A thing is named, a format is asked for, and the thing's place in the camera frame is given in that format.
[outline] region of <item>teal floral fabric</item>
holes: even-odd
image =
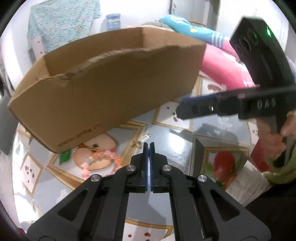
[[[99,0],[47,0],[31,7],[28,47],[40,36],[45,54],[89,35],[95,18],[100,17]]]

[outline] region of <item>metal bolt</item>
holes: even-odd
[[[128,165],[126,166],[126,169],[129,171],[129,172],[132,172],[136,169],[136,167],[134,165]]]
[[[205,182],[207,180],[207,176],[206,175],[199,175],[197,177],[197,179],[200,181],[200,182]]]
[[[166,172],[170,171],[171,169],[172,169],[172,167],[170,165],[164,165],[163,166],[163,170],[166,171]]]
[[[101,176],[99,174],[94,174],[91,176],[91,181],[92,182],[97,182],[101,179]]]

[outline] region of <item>green light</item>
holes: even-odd
[[[267,26],[267,34],[271,37],[271,33],[270,33],[268,26]]]

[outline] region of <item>red fruit image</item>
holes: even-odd
[[[228,151],[220,151],[214,158],[213,174],[216,180],[224,182],[235,167],[235,159]]]
[[[223,190],[226,190],[230,184],[233,182],[233,180],[236,178],[237,174],[236,173],[232,173],[228,176],[227,180],[225,181]]]

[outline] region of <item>brown cardboard box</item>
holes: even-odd
[[[189,93],[204,51],[204,42],[156,28],[92,35],[39,59],[9,108],[60,153]]]

